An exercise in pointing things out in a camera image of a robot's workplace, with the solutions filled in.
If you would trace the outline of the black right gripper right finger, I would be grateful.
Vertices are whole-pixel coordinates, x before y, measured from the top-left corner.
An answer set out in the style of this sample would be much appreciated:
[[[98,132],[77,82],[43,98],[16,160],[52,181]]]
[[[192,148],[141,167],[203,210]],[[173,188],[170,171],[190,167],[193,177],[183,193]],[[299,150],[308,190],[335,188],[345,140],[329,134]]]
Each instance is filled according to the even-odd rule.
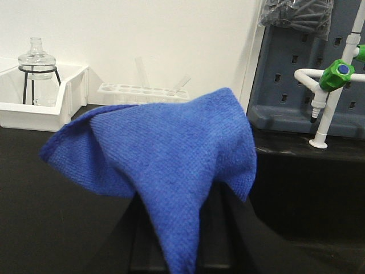
[[[290,273],[291,249],[254,213],[250,201],[214,183],[200,210],[196,273]]]

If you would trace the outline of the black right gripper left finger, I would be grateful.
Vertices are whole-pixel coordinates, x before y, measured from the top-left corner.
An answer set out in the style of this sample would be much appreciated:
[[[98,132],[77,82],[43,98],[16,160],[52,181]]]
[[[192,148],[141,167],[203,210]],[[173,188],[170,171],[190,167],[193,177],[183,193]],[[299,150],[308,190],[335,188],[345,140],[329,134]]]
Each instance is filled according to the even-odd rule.
[[[157,237],[139,195],[94,257],[94,273],[168,273]]]

